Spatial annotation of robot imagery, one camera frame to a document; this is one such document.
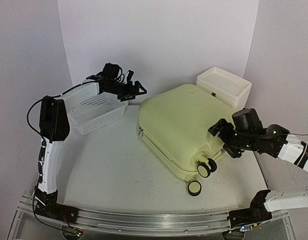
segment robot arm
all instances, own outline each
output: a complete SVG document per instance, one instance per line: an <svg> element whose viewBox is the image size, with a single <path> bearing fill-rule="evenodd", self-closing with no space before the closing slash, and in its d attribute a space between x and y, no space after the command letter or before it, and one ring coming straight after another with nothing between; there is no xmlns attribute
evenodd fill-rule
<svg viewBox="0 0 308 240"><path fill-rule="evenodd" d="M289 130L272 124L263 128L255 109L243 109L232 115L234 125L219 120L208 131L224 142L224 149L232 158L239 158L245 150L266 153L291 162L308 172L308 143Z"/></svg>
<svg viewBox="0 0 308 240"><path fill-rule="evenodd" d="M220 119L208 131L224 142L224 149L232 158L242 152L256 151L295 164L308 172L308 143L276 124L263 128L255 109L243 109L232 115L233 123ZM229 212L231 229L250 230L272 218L272 212L284 209L308 208L308 187L290 192L262 190L250 207Z"/></svg>
<svg viewBox="0 0 308 240"><path fill-rule="evenodd" d="M107 63L103 71L89 76L81 84L63 94L54 97L46 96L42 99L39 122L42 146L38 159L39 179L35 190L38 204L35 213L61 221L65 216L69 223L76 221L78 212L76 208L57 203L56 176L62 164L59 154L70 132L67 113L84 100L103 92L116 94L120 101L131 100L138 95L146 94L147 91L138 81L132 83L133 74L131 70L128 71L124 81L122 69L116 64Z"/></svg>

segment black suitcase wheel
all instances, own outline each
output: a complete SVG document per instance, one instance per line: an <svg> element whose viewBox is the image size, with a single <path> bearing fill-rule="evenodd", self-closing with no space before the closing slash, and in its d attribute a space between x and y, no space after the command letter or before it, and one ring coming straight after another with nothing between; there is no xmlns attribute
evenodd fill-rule
<svg viewBox="0 0 308 240"><path fill-rule="evenodd" d="M201 175L203 178L208 178L210 176L211 170L209 169L209 167L201 162L198 166L197 166L197 171L199 173L199 175Z"/></svg>
<svg viewBox="0 0 308 240"><path fill-rule="evenodd" d="M210 172L211 173L213 173L217 170L217 164L213 159L208 158L208 164L210 165Z"/></svg>
<svg viewBox="0 0 308 240"><path fill-rule="evenodd" d="M188 193L191 196L195 197L195 196L198 196L200 192L202 191L202 185L198 181L194 180L188 184L187 189L188 189Z"/></svg>

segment mesh basket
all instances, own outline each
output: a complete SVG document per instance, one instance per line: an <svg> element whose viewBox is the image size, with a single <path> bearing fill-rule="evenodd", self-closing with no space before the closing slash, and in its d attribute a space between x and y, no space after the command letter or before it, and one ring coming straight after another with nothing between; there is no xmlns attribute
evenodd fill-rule
<svg viewBox="0 0 308 240"><path fill-rule="evenodd" d="M74 127L85 135L120 119L127 105L127 101L120 102L115 95L104 92L81 102L68 115Z"/></svg>

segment suitcase zipper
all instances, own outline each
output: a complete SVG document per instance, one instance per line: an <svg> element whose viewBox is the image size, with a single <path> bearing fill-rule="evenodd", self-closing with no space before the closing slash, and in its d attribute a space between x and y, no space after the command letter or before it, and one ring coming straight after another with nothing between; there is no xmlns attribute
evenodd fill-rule
<svg viewBox="0 0 308 240"><path fill-rule="evenodd" d="M142 130L141 128L139 128L138 136L141 138L144 136L144 130Z"/></svg>
<svg viewBox="0 0 308 240"><path fill-rule="evenodd" d="M176 166L178 166L180 169L182 169L182 170L185 170L185 171L188 171L188 172L194 172L194 171L189 171L189 170L186 170L186 169L183 169L183 167L180 165L180 164L178 164L178 162L176 162L176 161L173 161L172 159L170 159L170 158L168 158L163 152L162 152L162 150L160 150L157 146L156 146L156 144L154 144L145 134L144 134L144 130L142 130L141 128L139 128L139 131L138 131L138 136L140 136L141 138L143 137L143 136L145 136L146 137L146 139L147 140L149 140L170 162L172 162L173 164L175 164Z"/></svg>

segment white wall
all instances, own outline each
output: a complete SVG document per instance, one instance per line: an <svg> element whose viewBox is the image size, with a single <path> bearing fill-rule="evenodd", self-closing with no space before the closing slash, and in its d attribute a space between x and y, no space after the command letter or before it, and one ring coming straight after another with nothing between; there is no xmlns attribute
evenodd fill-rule
<svg viewBox="0 0 308 240"><path fill-rule="evenodd" d="M264 126L308 133L308 1L261 0L245 78L247 103ZM262 155L272 189L308 186L308 173ZM308 209L289 211L297 239L308 240Z"/></svg>
<svg viewBox="0 0 308 240"><path fill-rule="evenodd" d="M117 63L149 90L144 98L194 83L212 66L243 76L258 6L258 0L58 3L73 83Z"/></svg>
<svg viewBox="0 0 308 240"><path fill-rule="evenodd" d="M40 138L27 126L27 110L70 86L57 0L0 1L0 239L37 179Z"/></svg>

